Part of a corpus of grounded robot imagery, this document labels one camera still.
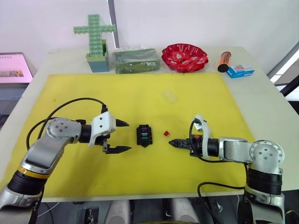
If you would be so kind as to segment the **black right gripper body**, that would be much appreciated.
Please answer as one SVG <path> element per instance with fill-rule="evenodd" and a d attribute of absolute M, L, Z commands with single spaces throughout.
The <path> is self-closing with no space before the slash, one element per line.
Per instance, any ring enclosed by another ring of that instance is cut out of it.
<path fill-rule="evenodd" d="M 190 142 L 190 156 L 193 157 L 202 157 L 202 141 L 203 136 L 202 135 L 194 135 L 191 134 L 189 136 L 189 142 Z"/>

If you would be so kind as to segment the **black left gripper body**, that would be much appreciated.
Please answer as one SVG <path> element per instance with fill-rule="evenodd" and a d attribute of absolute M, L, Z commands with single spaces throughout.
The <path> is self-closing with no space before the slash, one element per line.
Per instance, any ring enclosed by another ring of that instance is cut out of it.
<path fill-rule="evenodd" d="M 104 153 L 108 153 L 110 149 L 110 145 L 108 143 L 108 139 L 110 138 L 110 134 L 105 136 L 98 136 L 95 140 L 95 145 L 102 146 L 102 151 Z"/>

